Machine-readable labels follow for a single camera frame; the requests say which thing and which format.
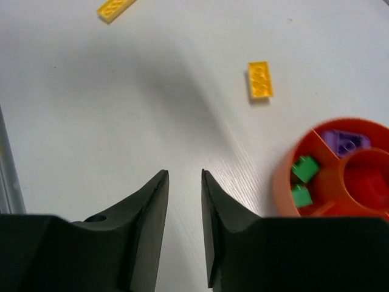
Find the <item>purple lego brick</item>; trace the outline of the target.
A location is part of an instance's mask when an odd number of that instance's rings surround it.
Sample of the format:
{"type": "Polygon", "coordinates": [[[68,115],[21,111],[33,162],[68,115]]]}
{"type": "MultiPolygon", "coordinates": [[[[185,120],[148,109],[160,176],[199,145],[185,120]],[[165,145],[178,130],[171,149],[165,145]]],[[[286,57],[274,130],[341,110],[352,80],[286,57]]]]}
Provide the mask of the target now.
{"type": "Polygon", "coordinates": [[[370,148],[371,140],[364,134],[340,130],[326,130],[320,134],[326,145],[340,158],[361,148],[370,148]]]}

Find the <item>green lego brick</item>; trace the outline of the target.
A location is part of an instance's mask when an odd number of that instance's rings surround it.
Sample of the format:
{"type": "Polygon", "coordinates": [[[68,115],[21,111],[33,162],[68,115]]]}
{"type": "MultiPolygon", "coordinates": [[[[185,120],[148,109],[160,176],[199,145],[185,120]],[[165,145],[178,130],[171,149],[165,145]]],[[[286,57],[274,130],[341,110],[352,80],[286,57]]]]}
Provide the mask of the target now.
{"type": "Polygon", "coordinates": [[[312,156],[300,156],[291,167],[291,178],[300,183],[308,183],[320,170],[320,164],[312,156]]]}
{"type": "Polygon", "coordinates": [[[306,184],[292,185],[291,194],[297,209],[313,205],[313,200],[306,184]]]}

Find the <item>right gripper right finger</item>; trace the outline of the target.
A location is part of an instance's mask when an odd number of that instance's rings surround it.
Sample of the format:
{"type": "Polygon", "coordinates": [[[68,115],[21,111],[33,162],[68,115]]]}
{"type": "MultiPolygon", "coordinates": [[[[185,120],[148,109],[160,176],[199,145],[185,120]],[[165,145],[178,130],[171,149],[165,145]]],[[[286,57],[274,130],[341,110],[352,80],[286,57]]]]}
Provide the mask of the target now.
{"type": "Polygon", "coordinates": [[[369,217],[260,217],[201,173],[213,291],[387,291],[388,224],[369,217]]]}

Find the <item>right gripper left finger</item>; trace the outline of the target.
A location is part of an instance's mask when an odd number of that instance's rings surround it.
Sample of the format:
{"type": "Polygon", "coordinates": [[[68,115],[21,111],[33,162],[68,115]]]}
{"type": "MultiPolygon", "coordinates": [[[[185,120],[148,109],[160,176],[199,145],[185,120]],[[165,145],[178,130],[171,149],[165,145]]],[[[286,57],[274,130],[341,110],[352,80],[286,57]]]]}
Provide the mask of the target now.
{"type": "Polygon", "coordinates": [[[2,291],[154,291],[169,174],[85,221],[1,216],[2,291]]]}

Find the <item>large yellow lego brick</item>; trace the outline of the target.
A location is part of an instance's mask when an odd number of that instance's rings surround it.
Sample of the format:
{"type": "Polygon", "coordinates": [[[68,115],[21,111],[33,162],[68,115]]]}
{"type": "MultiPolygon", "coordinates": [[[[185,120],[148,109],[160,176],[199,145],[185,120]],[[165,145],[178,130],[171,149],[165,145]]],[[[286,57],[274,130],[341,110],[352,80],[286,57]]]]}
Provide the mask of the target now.
{"type": "Polygon", "coordinates": [[[247,76],[251,99],[268,99],[274,96],[269,65],[266,61],[249,63],[247,76]]]}

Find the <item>small red lego brick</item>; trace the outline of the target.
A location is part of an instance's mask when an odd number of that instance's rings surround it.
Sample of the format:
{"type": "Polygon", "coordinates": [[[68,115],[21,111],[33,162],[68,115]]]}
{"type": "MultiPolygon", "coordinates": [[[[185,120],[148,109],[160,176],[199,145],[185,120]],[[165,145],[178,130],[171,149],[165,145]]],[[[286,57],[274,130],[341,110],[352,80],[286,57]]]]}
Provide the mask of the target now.
{"type": "Polygon", "coordinates": [[[344,182],[350,196],[359,204],[376,210],[388,209],[388,185],[379,169],[348,168],[344,182]]]}

